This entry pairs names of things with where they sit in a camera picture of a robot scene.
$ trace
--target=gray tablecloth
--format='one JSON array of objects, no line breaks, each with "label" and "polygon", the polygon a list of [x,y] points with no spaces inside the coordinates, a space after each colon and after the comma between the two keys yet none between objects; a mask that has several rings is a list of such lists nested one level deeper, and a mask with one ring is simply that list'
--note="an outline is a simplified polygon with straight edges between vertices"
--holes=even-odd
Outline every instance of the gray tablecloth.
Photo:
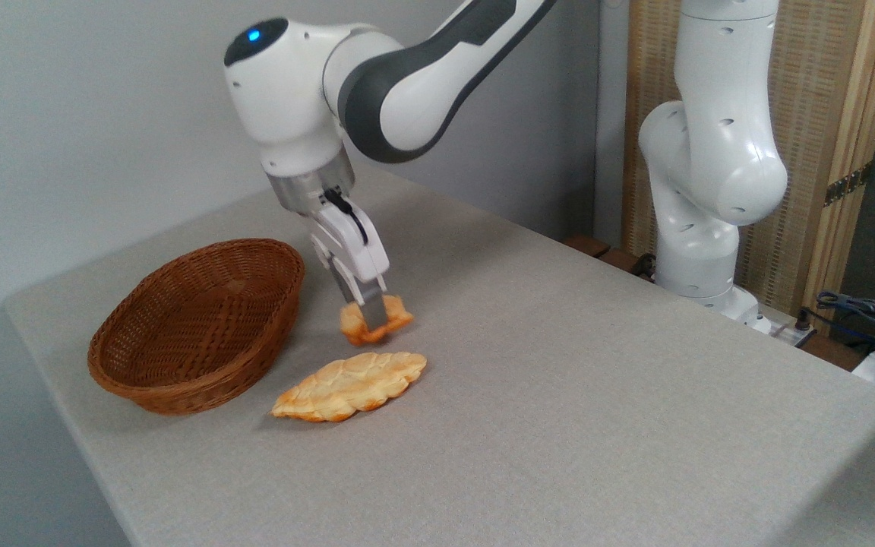
[{"label": "gray tablecloth", "polygon": [[[874,545],[875,387],[368,166],[354,198],[416,322],[417,384],[338,425],[267,416],[354,356],[305,231],[261,193],[15,295],[7,312],[137,545]],[[299,322],[246,394],[147,413],[87,374],[145,274],[211,242],[305,256]]]}]

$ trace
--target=white wall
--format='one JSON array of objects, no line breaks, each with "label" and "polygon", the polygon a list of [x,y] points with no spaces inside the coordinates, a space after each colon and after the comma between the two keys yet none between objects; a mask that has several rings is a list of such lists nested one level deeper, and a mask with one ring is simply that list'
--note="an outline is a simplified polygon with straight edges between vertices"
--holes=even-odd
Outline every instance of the white wall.
[{"label": "white wall", "polygon": [[623,142],[629,37],[630,0],[603,0],[600,9],[593,235],[613,246],[621,245],[623,232]]},{"label": "white wall", "polygon": [[[236,32],[277,14],[404,43],[458,0],[0,0],[0,305],[21,287],[267,187],[223,86]],[[595,0],[562,0],[396,172],[550,236],[591,226]],[[0,545],[121,545],[0,315]]]}]

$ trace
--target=bread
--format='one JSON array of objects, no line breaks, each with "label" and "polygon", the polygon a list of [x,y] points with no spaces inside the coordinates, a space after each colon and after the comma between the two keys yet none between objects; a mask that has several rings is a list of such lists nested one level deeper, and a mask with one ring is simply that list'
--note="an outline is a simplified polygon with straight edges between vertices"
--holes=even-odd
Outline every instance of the bread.
[{"label": "bread", "polygon": [[280,395],[272,416],[306,422],[342,422],[399,397],[428,360],[418,353],[361,353],[333,361]]},{"label": "bread", "polygon": [[357,302],[350,302],[340,309],[340,330],[352,345],[380,342],[388,333],[403,328],[414,320],[414,316],[407,314],[407,310],[403,308],[403,300],[399,296],[384,295],[383,305],[387,311],[387,324],[372,331],[369,330]]}]

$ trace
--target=bamboo blind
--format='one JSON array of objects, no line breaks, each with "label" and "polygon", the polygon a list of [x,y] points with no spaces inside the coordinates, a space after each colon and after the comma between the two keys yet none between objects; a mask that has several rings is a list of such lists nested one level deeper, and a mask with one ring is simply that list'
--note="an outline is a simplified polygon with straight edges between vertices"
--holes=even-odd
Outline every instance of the bamboo blind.
[{"label": "bamboo blind", "polygon": [[[623,246],[639,255],[655,252],[657,229],[637,135],[654,107],[681,98],[673,75],[680,2],[630,10]],[[782,0],[769,96],[788,191],[774,214],[742,229],[736,280],[794,314],[842,284],[864,192],[854,184],[829,205],[826,193],[875,150],[875,0]]]}]

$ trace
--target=metal hinge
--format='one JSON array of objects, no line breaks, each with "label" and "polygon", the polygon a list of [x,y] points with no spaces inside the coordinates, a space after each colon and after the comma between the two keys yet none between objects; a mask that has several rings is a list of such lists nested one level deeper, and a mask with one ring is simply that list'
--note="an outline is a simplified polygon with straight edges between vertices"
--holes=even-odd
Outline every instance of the metal hinge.
[{"label": "metal hinge", "polygon": [[828,188],[826,188],[826,202],[824,202],[824,207],[829,207],[829,205],[835,204],[849,194],[853,194],[855,190],[868,183],[872,175],[873,162],[871,160],[870,163],[866,163],[866,165],[860,167],[860,169],[855,170],[836,182],[833,182]]}]

